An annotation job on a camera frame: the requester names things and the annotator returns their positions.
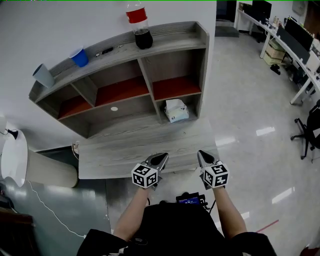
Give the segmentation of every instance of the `blue plastic cup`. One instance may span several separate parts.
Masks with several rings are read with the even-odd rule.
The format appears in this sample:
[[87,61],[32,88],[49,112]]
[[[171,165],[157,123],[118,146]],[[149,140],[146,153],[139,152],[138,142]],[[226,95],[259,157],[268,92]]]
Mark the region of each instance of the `blue plastic cup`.
[[72,59],[75,62],[75,64],[77,64],[80,68],[84,67],[89,62],[83,47],[76,49],[74,52],[72,52],[69,58]]

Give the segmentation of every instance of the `person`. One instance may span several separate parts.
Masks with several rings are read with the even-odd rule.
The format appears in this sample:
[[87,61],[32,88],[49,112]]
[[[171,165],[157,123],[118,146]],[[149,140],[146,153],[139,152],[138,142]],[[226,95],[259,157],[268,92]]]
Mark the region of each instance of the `person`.
[[113,235],[91,229],[77,255],[276,255],[266,235],[247,231],[224,187],[213,188],[224,236],[200,205],[160,202],[146,207],[150,192],[139,187]]

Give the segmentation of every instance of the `plastic bottle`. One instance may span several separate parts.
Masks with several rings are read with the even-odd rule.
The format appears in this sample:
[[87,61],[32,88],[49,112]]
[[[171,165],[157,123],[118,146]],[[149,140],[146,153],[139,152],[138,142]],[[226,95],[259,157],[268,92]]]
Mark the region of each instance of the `plastic bottle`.
[[135,36],[135,43],[140,49],[147,49],[154,42],[148,26],[145,7],[140,1],[128,1],[126,15]]

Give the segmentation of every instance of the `black shirt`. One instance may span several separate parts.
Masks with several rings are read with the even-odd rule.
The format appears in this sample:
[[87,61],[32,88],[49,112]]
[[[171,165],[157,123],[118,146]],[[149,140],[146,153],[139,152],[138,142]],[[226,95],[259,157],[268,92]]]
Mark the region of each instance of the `black shirt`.
[[123,248],[124,255],[139,256],[276,255],[266,235],[246,232],[225,239],[202,206],[180,203],[146,207],[140,229],[129,242],[91,229],[77,255],[108,256]]

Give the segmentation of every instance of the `dark liquid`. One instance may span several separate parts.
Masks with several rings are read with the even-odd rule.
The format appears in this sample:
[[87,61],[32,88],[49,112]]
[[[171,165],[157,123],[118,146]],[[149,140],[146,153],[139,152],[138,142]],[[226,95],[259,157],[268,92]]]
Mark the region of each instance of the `dark liquid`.
[[143,33],[143,34],[135,34],[135,44],[140,49],[148,49],[152,46],[154,42],[150,31]]

